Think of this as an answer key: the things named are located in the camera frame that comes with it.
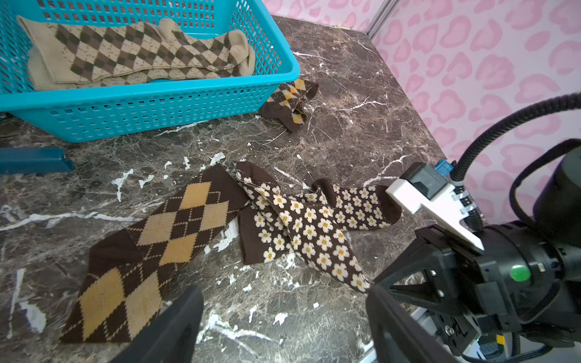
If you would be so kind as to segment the daisy sock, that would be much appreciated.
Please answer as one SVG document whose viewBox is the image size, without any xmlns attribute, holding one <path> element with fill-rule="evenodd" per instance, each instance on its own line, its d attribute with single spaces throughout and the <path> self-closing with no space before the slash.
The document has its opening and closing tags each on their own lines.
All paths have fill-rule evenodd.
<svg viewBox="0 0 581 363">
<path fill-rule="evenodd" d="M 257 165 L 245 161 L 236 168 L 236 178 L 250 198 L 238 215 L 244 264 L 270 263 L 295 253 L 311 268 L 356 292 L 369 291 L 369 280 L 324 192 L 287 196 Z"/>
<path fill-rule="evenodd" d="M 385 228 L 401 217 L 401 207 L 386 193 L 386 187 L 342 188 L 320 179 L 315 191 L 285 196 L 276 185 L 261 191 L 247 190 L 252 204 L 238 215 L 244 264 L 268 263 L 291 251 L 303 241 L 296 234 L 311 232 L 306 242 L 316 242 L 323 251 L 332 242 L 346 243 L 346 231 Z"/>
</svg>

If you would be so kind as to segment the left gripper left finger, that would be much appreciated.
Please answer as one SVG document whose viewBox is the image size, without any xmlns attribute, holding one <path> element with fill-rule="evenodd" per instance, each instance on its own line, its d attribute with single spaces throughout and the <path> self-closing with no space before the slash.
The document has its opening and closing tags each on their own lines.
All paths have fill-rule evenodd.
<svg viewBox="0 0 581 363">
<path fill-rule="evenodd" d="M 204 312 L 202 290 L 188 287 L 113 362 L 190 362 Z"/>
</svg>

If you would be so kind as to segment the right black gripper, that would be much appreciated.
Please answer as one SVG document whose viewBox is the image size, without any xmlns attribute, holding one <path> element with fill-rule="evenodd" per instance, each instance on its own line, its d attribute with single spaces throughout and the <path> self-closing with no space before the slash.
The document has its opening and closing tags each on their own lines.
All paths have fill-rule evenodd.
<svg viewBox="0 0 581 363">
<path fill-rule="evenodd" d="M 416 238 L 373 285 L 384 288 L 444 349 L 513 334 L 540 353 L 572 345 L 572 244 L 525 224 L 478 232 L 483 252 L 442 227 Z"/>
</svg>

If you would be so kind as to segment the dark brown argyle sock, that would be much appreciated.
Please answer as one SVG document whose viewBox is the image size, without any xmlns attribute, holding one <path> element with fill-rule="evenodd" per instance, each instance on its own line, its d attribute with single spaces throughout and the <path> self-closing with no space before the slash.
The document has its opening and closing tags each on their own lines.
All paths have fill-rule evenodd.
<svg viewBox="0 0 581 363">
<path fill-rule="evenodd" d="M 88 272 L 61 333 L 62 343 L 125 343 L 158 316 L 183 266 L 248 202 L 216 165 L 154 210 L 91 247 Z"/>
<path fill-rule="evenodd" d="M 319 84 L 309 80 L 299 78 L 282 83 L 260 108 L 259 114 L 266 119 L 276 119 L 291 133 L 299 132 L 307 121 L 304 106 L 318 92 Z"/>
</svg>

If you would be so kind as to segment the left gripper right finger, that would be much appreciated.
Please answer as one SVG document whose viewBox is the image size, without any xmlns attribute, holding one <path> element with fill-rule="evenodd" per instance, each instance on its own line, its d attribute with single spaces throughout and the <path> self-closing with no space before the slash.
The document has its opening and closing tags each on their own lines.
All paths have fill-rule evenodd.
<svg viewBox="0 0 581 363">
<path fill-rule="evenodd" d="M 384 288 L 371 286 L 366 299 L 366 311 L 377 361 L 457 361 Z"/>
</svg>

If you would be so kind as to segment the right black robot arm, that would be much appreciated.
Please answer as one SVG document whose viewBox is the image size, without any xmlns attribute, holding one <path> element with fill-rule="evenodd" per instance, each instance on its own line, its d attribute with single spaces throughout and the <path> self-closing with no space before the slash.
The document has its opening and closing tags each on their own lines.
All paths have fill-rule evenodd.
<svg viewBox="0 0 581 363">
<path fill-rule="evenodd" d="M 465 187 L 480 153 L 525 123 L 579 110 L 550 98 L 492 125 L 450 166 L 415 163 L 387 189 L 434 224 L 377 278 L 366 311 L 375 362 L 546 361 L 580 342 L 580 141 L 567 139 L 508 189 L 515 220 L 484 225 Z"/>
</svg>

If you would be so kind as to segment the teal plastic basket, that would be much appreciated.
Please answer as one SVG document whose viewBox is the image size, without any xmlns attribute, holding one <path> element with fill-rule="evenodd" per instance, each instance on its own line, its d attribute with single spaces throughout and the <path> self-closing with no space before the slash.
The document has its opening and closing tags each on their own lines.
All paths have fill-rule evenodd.
<svg viewBox="0 0 581 363">
<path fill-rule="evenodd" d="M 250 77 L 163 81 L 35 92 L 27 72 L 31 42 L 18 18 L 55 24 L 123 26 L 174 20 L 198 39 L 242 31 L 257 61 Z M 204 122 L 260 109 L 300 65 L 261 1 L 3 1 L 1 109 L 66 142 L 88 142 Z"/>
</svg>

